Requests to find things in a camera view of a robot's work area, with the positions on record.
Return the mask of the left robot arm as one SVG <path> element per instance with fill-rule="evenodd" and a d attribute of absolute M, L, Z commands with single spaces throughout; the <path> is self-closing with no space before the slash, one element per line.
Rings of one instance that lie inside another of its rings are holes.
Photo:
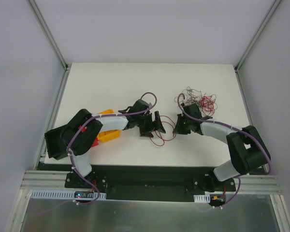
<path fill-rule="evenodd" d="M 92 167 L 88 151 L 103 132 L 139 128 L 141 137 L 152 137 L 152 132 L 165 133 L 160 114 L 150 112 L 152 105 L 138 99 L 134 105 L 116 113 L 93 115 L 87 109 L 79 110 L 61 127 L 44 134 L 48 156 L 56 160 L 72 156 L 72 167 L 78 171 L 76 183 L 82 188 L 92 184 Z"/>

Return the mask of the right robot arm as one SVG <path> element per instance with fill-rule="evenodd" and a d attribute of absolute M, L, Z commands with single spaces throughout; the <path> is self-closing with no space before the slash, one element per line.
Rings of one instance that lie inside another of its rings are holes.
<path fill-rule="evenodd" d="M 187 135 L 194 132 L 217 139 L 228 146 L 230 159 L 198 180 L 202 190 L 220 190 L 227 180 L 245 175 L 271 161 L 268 149 L 254 126 L 233 127 L 211 116 L 203 117 L 195 103 L 180 103 L 179 108 L 182 113 L 177 115 L 174 134 Z"/>

